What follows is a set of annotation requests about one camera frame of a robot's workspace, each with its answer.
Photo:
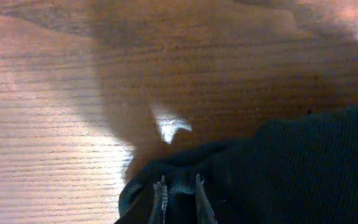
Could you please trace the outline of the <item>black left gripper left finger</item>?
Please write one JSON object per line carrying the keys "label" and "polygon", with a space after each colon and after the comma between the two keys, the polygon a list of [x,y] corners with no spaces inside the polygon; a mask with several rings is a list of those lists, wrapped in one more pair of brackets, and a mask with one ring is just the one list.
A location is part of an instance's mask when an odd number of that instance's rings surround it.
{"label": "black left gripper left finger", "polygon": [[165,177],[143,190],[114,224],[164,224],[168,203]]}

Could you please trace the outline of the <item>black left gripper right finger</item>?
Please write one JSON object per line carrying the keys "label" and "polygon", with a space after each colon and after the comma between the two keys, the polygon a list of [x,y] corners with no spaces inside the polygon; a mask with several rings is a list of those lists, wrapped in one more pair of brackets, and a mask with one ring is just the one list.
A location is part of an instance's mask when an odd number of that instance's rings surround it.
{"label": "black left gripper right finger", "polygon": [[212,206],[208,200],[205,179],[200,175],[196,175],[196,209],[198,224],[217,224]]}

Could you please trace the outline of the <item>dark teal t-shirt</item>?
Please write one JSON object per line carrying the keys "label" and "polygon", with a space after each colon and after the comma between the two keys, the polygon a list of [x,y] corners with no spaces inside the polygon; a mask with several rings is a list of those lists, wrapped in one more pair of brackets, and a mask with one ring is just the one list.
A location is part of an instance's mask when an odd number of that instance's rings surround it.
{"label": "dark teal t-shirt", "polygon": [[165,223],[198,223],[197,174],[217,223],[358,223],[358,105],[149,162],[121,192],[120,217],[164,176]]}

